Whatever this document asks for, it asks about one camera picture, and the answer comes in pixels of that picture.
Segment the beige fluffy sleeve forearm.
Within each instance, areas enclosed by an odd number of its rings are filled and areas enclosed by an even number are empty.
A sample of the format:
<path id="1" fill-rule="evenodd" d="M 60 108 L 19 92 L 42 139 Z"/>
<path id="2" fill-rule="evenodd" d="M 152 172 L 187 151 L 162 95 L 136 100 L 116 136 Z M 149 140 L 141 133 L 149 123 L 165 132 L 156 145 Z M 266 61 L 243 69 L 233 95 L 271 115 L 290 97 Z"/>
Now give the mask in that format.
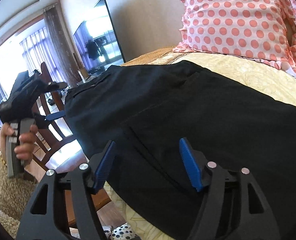
<path id="1" fill-rule="evenodd" d="M 7 166 L 0 153 L 0 223 L 12 238 L 16 237 L 20 219 L 38 181 L 30 173 L 8 178 Z"/>

